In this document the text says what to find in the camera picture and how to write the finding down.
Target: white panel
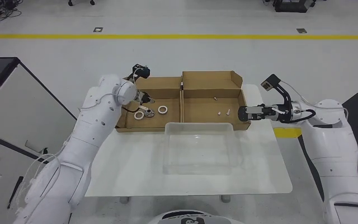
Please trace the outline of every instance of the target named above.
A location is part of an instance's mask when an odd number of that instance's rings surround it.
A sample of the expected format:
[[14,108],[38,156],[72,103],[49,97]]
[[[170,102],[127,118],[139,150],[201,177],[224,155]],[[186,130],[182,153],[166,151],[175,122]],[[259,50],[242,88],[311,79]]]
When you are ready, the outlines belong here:
[[76,122],[20,65],[0,88],[0,105],[0,138],[36,155],[58,152]]

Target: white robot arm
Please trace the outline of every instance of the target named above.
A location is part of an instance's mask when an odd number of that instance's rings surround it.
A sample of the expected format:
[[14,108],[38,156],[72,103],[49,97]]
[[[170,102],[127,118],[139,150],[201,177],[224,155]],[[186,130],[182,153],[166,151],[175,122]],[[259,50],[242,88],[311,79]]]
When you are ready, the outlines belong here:
[[344,108],[335,100],[323,100],[312,105],[301,96],[302,100],[291,101],[280,82],[272,74],[261,86],[267,91],[277,90],[284,97],[283,104],[241,106],[239,119],[299,123],[307,154],[319,174],[321,186],[317,187],[323,189],[324,220],[328,224],[357,223],[358,146]]
[[103,76],[98,87],[88,91],[72,134],[56,159],[32,180],[25,198],[27,205],[15,224],[68,223],[70,212],[87,191],[93,160],[119,120],[122,105],[133,100],[142,103],[145,93],[137,91],[135,80],[148,76],[147,67],[135,65],[129,81],[116,75]]

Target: cardboard box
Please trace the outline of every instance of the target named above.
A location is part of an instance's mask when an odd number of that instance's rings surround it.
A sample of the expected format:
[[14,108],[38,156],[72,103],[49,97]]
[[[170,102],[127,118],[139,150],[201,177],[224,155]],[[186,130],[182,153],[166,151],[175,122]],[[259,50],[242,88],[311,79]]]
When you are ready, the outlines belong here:
[[[143,106],[153,109],[156,113],[152,118],[144,117],[142,120],[136,120],[134,113],[129,113],[122,109],[116,130],[118,132],[162,132],[168,122],[181,122],[181,105],[182,93],[181,77],[150,77],[147,79],[140,78],[136,82],[136,86],[141,91],[147,92],[156,100],[153,104],[143,104]],[[126,108],[136,110],[137,103],[131,102]],[[166,115],[158,113],[158,107],[168,107]]]
[[237,115],[239,107],[246,105],[241,76],[234,71],[183,72],[182,78],[183,122],[227,122],[234,130],[248,129],[251,122],[241,122]]

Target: cardboard flap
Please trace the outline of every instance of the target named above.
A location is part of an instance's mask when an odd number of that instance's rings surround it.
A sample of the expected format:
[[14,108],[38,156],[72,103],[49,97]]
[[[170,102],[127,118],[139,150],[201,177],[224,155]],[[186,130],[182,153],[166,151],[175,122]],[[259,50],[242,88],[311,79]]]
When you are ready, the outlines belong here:
[[183,72],[184,90],[239,90],[241,85],[234,71]]
[[139,78],[136,82],[136,87],[140,90],[151,89],[180,89],[181,77],[149,77]]

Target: transparent container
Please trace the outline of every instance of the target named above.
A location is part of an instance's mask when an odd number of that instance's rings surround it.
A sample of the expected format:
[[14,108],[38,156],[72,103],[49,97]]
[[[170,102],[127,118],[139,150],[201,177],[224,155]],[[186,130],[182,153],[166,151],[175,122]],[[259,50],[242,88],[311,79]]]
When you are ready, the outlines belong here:
[[238,165],[230,123],[167,123],[165,174],[228,175]]

